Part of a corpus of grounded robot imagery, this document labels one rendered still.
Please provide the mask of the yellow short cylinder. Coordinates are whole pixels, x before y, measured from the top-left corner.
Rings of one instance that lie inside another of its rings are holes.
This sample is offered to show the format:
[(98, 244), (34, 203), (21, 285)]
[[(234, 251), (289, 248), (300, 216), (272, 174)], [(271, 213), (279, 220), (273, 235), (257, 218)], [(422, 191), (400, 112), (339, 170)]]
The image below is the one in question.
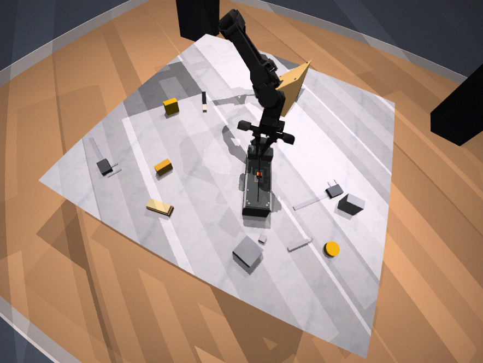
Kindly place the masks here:
[(326, 255), (329, 256), (329, 257), (336, 256), (340, 252), (339, 245), (337, 245), (337, 243), (334, 242), (334, 241), (327, 242), (324, 245), (323, 249), (324, 249), (324, 252), (326, 253)]

